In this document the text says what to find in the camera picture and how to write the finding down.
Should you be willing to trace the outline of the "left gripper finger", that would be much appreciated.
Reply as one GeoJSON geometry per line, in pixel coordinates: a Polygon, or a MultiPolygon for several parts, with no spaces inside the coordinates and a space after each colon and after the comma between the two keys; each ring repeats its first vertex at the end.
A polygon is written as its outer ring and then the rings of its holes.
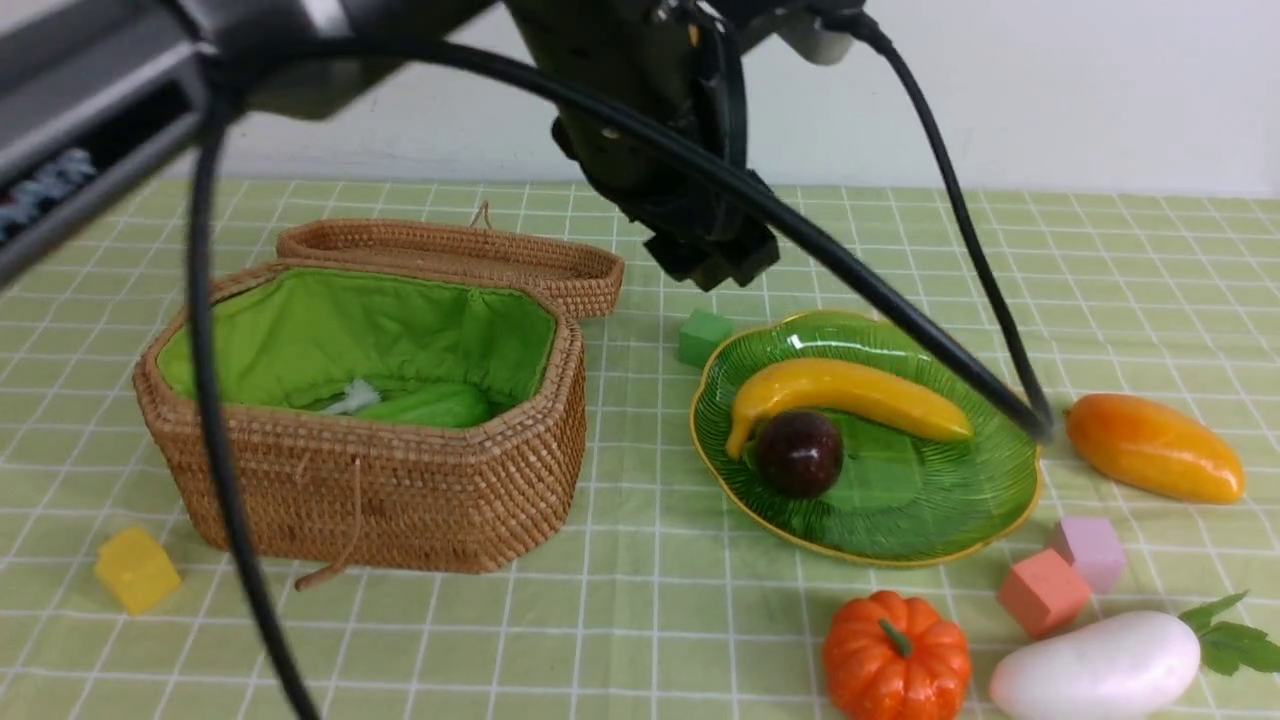
{"type": "Polygon", "coordinates": [[[667,277],[678,283],[692,283],[701,292],[712,292],[731,278],[731,269],[721,255],[672,234],[653,234],[645,242],[645,250],[667,277]]]}
{"type": "Polygon", "coordinates": [[[748,287],[780,260],[780,246],[768,225],[740,225],[731,237],[716,242],[716,255],[726,277],[748,287]]]}

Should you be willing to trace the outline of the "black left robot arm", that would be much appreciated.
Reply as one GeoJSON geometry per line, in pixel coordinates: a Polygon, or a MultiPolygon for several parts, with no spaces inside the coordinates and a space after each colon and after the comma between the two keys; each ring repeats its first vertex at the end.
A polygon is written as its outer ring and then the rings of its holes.
{"type": "MultiPolygon", "coordinates": [[[[781,1],[511,1],[545,77],[744,169],[742,55],[781,1]]],[[[488,1],[73,1],[3,37],[3,283],[195,145],[212,108],[325,120],[488,1]]],[[[613,120],[561,104],[561,151],[677,281],[749,284],[772,231],[613,120]]]]}

